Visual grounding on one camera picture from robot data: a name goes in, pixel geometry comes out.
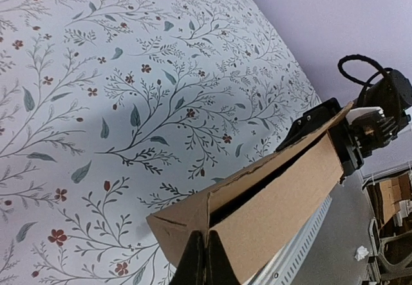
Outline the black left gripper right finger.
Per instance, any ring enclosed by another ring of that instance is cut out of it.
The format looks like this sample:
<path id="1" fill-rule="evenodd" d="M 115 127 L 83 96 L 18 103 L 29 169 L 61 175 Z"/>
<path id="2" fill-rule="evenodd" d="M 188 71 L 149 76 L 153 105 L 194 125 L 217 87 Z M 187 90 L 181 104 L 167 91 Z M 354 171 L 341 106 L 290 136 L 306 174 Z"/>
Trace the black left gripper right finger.
<path id="1" fill-rule="evenodd" d="M 206 249 L 205 283 L 208 285 L 240 285 L 217 231 L 209 233 Z"/>

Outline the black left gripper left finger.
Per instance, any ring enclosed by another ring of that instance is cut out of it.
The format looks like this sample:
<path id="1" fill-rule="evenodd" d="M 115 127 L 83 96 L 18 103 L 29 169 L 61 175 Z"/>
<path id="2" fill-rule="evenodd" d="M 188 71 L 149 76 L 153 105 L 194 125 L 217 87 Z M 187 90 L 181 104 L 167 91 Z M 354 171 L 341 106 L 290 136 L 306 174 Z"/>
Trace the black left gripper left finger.
<path id="1" fill-rule="evenodd" d="M 206 248 L 202 233 L 191 232 L 180 262 L 174 273 L 172 285 L 202 285 L 205 281 Z"/>

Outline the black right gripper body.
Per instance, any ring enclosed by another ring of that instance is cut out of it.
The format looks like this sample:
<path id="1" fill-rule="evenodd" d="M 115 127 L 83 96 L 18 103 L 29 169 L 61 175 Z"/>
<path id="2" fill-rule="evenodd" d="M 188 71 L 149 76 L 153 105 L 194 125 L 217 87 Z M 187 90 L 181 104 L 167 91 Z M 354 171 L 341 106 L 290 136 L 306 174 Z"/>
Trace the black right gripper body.
<path id="1" fill-rule="evenodd" d="M 359 170 L 374 150 L 386 147 L 395 131 L 393 117 L 358 117 L 352 124 L 344 119 L 332 127 L 329 135 L 342 165 L 342 177 Z"/>

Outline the crumpled white paper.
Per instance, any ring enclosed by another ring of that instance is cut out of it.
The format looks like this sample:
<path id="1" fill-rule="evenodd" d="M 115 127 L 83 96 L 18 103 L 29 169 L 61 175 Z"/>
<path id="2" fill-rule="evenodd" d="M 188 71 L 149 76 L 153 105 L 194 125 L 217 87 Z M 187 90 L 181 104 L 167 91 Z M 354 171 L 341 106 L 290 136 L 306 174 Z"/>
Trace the crumpled white paper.
<path id="1" fill-rule="evenodd" d="M 356 261 L 362 261 L 363 259 L 367 258 L 369 253 L 369 250 L 365 246 L 359 246 L 355 251 L 354 258 Z"/>

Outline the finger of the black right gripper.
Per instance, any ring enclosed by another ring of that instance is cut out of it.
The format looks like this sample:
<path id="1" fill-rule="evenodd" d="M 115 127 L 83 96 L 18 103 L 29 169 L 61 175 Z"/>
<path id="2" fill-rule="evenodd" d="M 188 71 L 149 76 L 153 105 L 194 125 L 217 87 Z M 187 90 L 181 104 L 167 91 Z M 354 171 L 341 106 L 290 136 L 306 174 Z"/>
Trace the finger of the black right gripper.
<path id="1" fill-rule="evenodd" d="M 332 119 L 340 110 L 341 106 L 338 100 L 336 98 L 330 98 L 322 104 L 306 111 L 300 118 L 292 123 L 286 138 L 276 148 L 276 152 L 281 152 L 306 135 L 316 131 Z"/>

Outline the brown cardboard box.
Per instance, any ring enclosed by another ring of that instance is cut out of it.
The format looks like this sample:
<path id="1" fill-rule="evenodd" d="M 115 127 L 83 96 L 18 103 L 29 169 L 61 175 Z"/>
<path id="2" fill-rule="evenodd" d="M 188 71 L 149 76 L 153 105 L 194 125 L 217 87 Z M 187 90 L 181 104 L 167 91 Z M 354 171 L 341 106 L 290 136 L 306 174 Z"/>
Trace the brown cardboard box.
<path id="1" fill-rule="evenodd" d="M 217 231 L 240 284 L 248 281 L 309 220 L 343 169 L 329 130 L 346 105 L 316 131 L 227 179 L 148 216 L 166 259 L 177 268 L 189 236 Z"/>

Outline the aluminium front table rail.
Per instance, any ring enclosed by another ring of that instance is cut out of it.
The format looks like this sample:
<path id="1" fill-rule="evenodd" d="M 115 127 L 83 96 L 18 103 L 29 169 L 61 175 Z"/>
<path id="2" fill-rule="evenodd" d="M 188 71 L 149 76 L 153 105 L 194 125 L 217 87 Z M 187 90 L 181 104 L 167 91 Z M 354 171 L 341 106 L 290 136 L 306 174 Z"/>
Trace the aluminium front table rail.
<path id="1" fill-rule="evenodd" d="M 373 254 L 369 226 L 373 217 L 362 174 L 337 185 L 298 234 L 249 284 L 361 284 Z M 365 246 L 369 255 L 356 261 Z"/>

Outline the stacked cardboard boxes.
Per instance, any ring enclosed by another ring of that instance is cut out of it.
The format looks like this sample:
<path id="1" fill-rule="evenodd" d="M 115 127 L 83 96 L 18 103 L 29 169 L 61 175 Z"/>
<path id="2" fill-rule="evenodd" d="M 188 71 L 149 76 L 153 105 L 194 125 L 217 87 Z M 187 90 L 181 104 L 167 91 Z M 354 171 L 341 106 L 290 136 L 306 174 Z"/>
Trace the stacked cardboard boxes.
<path id="1" fill-rule="evenodd" d="M 390 221 L 401 227 L 411 215 L 411 171 L 372 181 L 366 191 L 379 228 Z"/>

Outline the floral patterned table mat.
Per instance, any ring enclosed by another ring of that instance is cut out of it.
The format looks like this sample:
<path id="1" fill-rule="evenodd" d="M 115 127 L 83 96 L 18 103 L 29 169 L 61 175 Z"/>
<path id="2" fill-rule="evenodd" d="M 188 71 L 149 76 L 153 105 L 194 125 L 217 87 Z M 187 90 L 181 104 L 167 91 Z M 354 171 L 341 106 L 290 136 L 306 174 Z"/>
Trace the floral patterned table mat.
<path id="1" fill-rule="evenodd" d="M 319 102 L 253 0 L 1 0 L 1 283 L 168 284 L 146 217 Z"/>

